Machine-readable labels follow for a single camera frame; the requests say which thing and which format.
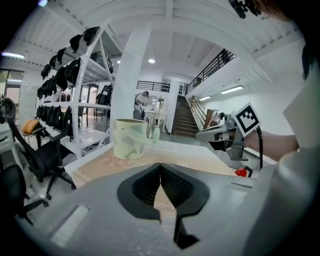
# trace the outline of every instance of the red object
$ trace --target red object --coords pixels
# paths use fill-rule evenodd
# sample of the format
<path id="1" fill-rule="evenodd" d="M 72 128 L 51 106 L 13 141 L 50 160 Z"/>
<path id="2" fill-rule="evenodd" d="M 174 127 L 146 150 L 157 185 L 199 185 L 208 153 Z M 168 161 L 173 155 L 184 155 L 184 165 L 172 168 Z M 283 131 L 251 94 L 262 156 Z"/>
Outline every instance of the red object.
<path id="1" fill-rule="evenodd" d="M 243 168 L 236 170 L 234 173 L 241 177 L 247 177 L 247 170 Z"/>

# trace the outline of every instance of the small bottle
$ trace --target small bottle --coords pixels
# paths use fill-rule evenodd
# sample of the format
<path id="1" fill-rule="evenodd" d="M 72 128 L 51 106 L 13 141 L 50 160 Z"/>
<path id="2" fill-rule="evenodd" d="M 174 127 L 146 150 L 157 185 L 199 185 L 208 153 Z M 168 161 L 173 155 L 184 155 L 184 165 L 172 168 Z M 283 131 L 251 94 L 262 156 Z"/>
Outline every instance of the small bottle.
<path id="1" fill-rule="evenodd" d="M 160 139 L 160 129 L 159 129 L 158 126 L 155 126 L 155 127 L 154 127 L 152 139 L 153 139 L 153 143 L 158 143 L 158 142 L 159 142 L 159 139 Z"/>

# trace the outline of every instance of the white desk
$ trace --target white desk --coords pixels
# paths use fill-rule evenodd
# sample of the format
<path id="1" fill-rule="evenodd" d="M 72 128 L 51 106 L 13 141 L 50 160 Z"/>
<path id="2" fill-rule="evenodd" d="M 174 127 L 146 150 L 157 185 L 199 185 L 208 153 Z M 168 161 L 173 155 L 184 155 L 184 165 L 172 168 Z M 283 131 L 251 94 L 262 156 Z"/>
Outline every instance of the white desk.
<path id="1" fill-rule="evenodd" d="M 23 170 L 22 164 L 18 156 L 14 137 L 7 123 L 0 124 L 0 139 L 3 139 L 4 137 L 7 138 L 4 141 L 0 142 L 0 155 L 6 151 L 11 150 L 16 164 L 21 168 L 21 170 Z"/>
<path id="2" fill-rule="evenodd" d="M 109 143 L 64 168 L 76 186 L 80 187 L 98 177 L 152 163 L 171 163 L 199 171 L 235 176 L 234 171 L 207 147 L 163 140 L 157 144 L 146 144 L 143 156 L 135 160 L 118 159 L 113 155 L 113 143 Z"/>
<path id="3" fill-rule="evenodd" d="M 147 120 L 147 118 L 150 118 L 150 126 L 153 124 L 154 119 L 158 120 L 158 125 L 160 126 L 161 120 L 163 120 L 163 127 L 162 127 L 162 132 L 165 132 L 165 126 L 166 126 L 166 113 L 162 111 L 154 111 L 154 110 L 149 110 L 145 111 L 145 116 L 144 120 Z"/>

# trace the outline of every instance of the green patterned cup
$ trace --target green patterned cup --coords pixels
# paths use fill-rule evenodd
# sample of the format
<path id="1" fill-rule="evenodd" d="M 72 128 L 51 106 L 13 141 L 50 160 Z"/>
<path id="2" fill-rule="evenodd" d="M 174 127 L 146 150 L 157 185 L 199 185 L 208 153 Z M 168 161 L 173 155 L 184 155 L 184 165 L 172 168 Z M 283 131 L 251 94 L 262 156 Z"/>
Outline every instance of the green patterned cup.
<path id="1" fill-rule="evenodd" d="M 120 159 L 133 160 L 144 154 L 147 122 L 136 119 L 116 119 L 113 129 L 113 154 Z"/>

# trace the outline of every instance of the human arm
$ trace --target human arm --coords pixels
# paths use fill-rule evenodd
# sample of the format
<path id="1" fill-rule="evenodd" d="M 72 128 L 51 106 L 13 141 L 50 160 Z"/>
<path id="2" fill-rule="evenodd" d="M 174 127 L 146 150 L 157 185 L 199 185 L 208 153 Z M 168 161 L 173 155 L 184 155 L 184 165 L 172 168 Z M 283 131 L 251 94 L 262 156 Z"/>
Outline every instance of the human arm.
<path id="1" fill-rule="evenodd" d="M 210 115 L 210 119 L 209 119 L 209 122 L 208 122 L 208 125 L 206 126 L 206 128 L 210 128 L 211 127 L 210 126 L 211 122 L 212 122 L 212 115 Z"/>
<path id="2" fill-rule="evenodd" d="M 147 105 L 146 103 L 144 103 L 144 102 L 142 102 L 142 101 L 140 101 L 140 100 L 138 100 L 138 99 L 137 99 L 135 102 L 138 103 L 138 104 L 141 104 L 142 106 Z"/>
<path id="3" fill-rule="evenodd" d="M 266 131 L 262 132 L 263 155 L 275 161 L 279 161 L 289 152 L 299 148 L 294 135 L 276 135 Z M 259 136 L 257 131 L 251 132 L 244 139 L 244 146 L 259 152 Z"/>

